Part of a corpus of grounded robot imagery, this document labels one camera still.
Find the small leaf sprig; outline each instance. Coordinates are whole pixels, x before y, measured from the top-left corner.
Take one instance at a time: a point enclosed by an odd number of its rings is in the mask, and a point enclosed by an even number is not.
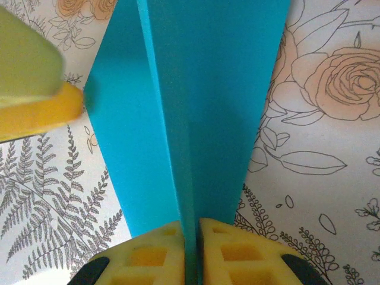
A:
[[[233,224],[242,230],[246,230],[247,232],[259,234],[255,227],[251,225],[251,223],[239,212],[239,210],[243,208],[245,208],[245,203],[243,202],[243,199],[240,199],[239,206],[235,212],[235,219]]]
[[[290,247],[303,255],[308,262],[322,275],[326,281],[333,285],[328,276],[329,271],[335,271],[339,265],[335,262],[335,257],[330,254],[330,250],[319,239],[314,238],[308,230],[299,228],[299,234],[304,242],[291,237],[287,233],[281,232],[280,238]]]
[[[355,268],[351,267],[350,264],[343,266],[344,273],[346,274],[346,280],[348,285],[363,285],[364,279],[360,278],[359,272]]]
[[[73,44],[77,49],[89,49],[95,45],[96,41],[92,37],[80,37],[82,29],[78,27],[80,24],[88,25],[94,19],[94,15],[85,17],[81,13],[73,15],[69,19],[58,15],[50,19],[48,22],[52,25],[51,28],[56,28],[56,33],[52,37],[59,41],[57,48],[62,47],[63,51],[67,51]]]
[[[355,213],[359,217],[371,217],[372,221],[370,221],[366,227],[368,230],[374,231],[374,232],[380,232],[380,208],[379,208],[379,201],[377,198],[372,198],[367,203],[366,207],[363,207],[361,209],[356,209]],[[373,261],[380,261],[380,246],[378,248],[378,251],[372,252],[372,260]]]
[[[376,166],[376,168],[372,170],[372,173],[376,176],[380,176],[380,148],[376,151],[376,156],[366,158],[366,163]]]
[[[240,209],[238,209],[235,215],[235,225],[248,231],[255,231],[259,235],[265,236],[271,240],[277,240],[278,235],[275,234],[276,228],[273,226],[273,222],[269,219],[269,215],[266,214],[266,211],[263,209],[261,203],[258,199],[256,199],[256,196],[245,185],[245,183],[243,184],[243,193],[247,198],[251,211],[255,217],[255,227],[239,213],[239,210],[245,207],[243,202],[239,204]]]
[[[77,86],[78,83],[82,82],[81,81],[81,78],[83,77],[83,75],[80,75],[80,74],[74,74],[74,73],[71,73],[69,72],[68,74],[65,74],[65,78],[64,80],[74,86]]]

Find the blue panel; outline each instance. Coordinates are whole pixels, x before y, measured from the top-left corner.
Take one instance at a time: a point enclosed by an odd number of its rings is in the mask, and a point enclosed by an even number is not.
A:
[[[233,223],[289,0],[137,2],[141,25],[116,6],[90,119],[132,235],[179,208],[193,284],[199,218]]]
[[[136,1],[118,1],[85,94],[131,235],[178,220],[161,100],[154,92]]]
[[[233,223],[289,1],[138,3],[193,284],[199,218]]]

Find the green foam piece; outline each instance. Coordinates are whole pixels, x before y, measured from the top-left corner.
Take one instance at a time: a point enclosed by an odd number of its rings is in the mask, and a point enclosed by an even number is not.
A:
[[[63,70],[56,47],[0,6],[0,107],[52,97]]]

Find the rose drawing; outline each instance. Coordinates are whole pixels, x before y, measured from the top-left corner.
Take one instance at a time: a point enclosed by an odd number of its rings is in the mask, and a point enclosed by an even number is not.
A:
[[[268,98],[272,101],[275,88],[286,81],[292,73],[292,63],[297,59],[297,46],[293,34],[285,28],[278,48],[275,66],[273,69]]]
[[[97,20],[108,20],[113,10],[117,0],[90,0],[91,11]]]
[[[77,15],[86,0],[57,0],[57,13],[64,18]]]
[[[380,51],[344,47],[331,56],[309,53],[293,62],[292,77],[273,91],[286,110],[320,110],[347,121],[380,115]]]

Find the fern frond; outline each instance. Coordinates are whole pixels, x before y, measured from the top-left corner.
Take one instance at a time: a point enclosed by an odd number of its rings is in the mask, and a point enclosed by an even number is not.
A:
[[[20,187],[14,180],[8,179],[5,184],[5,194],[0,204],[0,216],[13,203],[13,200],[16,199],[17,194],[20,192]]]
[[[13,205],[12,210],[8,213],[5,219],[0,238],[11,229],[14,225],[19,224],[20,220],[24,221],[24,216],[29,218],[31,213],[31,205],[34,203],[34,193],[29,189],[21,189],[16,197],[16,203]]]
[[[28,256],[28,264],[24,265],[23,278],[28,279],[31,275],[37,272],[37,266],[45,266],[56,269],[67,269],[72,263],[75,263],[77,252],[89,252],[90,257],[93,252],[90,248],[80,239],[73,236],[73,231],[65,222],[58,217],[58,226],[53,230],[53,234],[46,242],[37,247],[37,254],[35,251]]]
[[[15,156],[15,154],[16,154],[15,142],[11,141],[9,143],[8,154],[4,163],[4,175],[7,177],[12,177],[15,175],[14,168],[17,165],[15,162],[17,160],[17,157]]]
[[[2,154],[2,147],[0,147],[0,172],[4,171],[4,157]]]
[[[16,167],[16,180],[19,181],[19,183],[25,184],[32,180],[31,175],[33,172],[30,168],[33,164],[33,160],[31,159],[32,154],[30,138],[23,139],[20,159]]]
[[[95,231],[95,235],[93,235],[92,238],[96,244],[96,250],[93,250],[96,254],[106,250],[109,247],[107,243],[112,241],[110,237],[114,235],[116,227],[120,222],[122,216],[123,212],[120,209],[116,215],[114,215],[112,218],[109,218],[108,224],[107,221],[104,221],[103,229],[102,226],[99,227],[99,230],[102,234],[100,234],[98,231]]]
[[[34,179],[33,187],[39,195],[44,196],[45,187],[48,185],[58,184],[59,181],[55,178],[49,177],[49,175],[57,172],[58,169],[54,166],[48,166],[47,164],[56,157],[55,153],[48,153],[49,150],[53,147],[52,144],[49,144],[50,137],[46,134],[40,135],[37,139],[39,145],[37,149],[39,150],[36,153],[37,160],[36,166],[37,169],[34,170]]]
[[[65,167],[66,172],[64,172],[64,176],[67,180],[66,181],[60,181],[61,186],[63,189],[66,191],[66,193],[63,191],[62,188],[58,188],[60,195],[62,196],[62,201],[65,201],[64,204],[62,204],[62,217],[71,218],[72,215],[69,214],[69,212],[72,213],[79,213],[78,207],[74,205],[74,203],[82,203],[81,198],[78,195],[75,195],[72,193],[72,190],[77,190],[80,192],[83,192],[83,187],[82,185],[75,181],[76,178],[79,178],[83,173],[84,170],[77,170],[81,164],[82,161],[78,160],[79,152],[77,151],[77,147],[75,146],[75,141],[74,137],[71,132],[71,128],[68,125],[67,126],[67,131],[68,131],[68,155],[69,159],[66,160],[67,166]]]
[[[104,170],[103,174],[100,177],[100,181],[97,184],[97,188],[94,187],[94,191],[91,191],[91,195],[87,196],[87,202],[83,201],[83,208],[80,208],[80,214],[83,219],[81,223],[81,228],[89,228],[94,230],[92,223],[97,223],[97,219],[94,214],[98,214],[97,209],[100,208],[100,201],[103,200],[102,195],[106,192],[105,188],[107,187],[107,180],[109,179],[109,174],[107,170]]]
[[[29,222],[17,236],[8,252],[7,262],[20,250],[33,245],[33,242],[41,242],[51,236],[52,216],[45,207],[35,206],[36,213],[32,213]]]

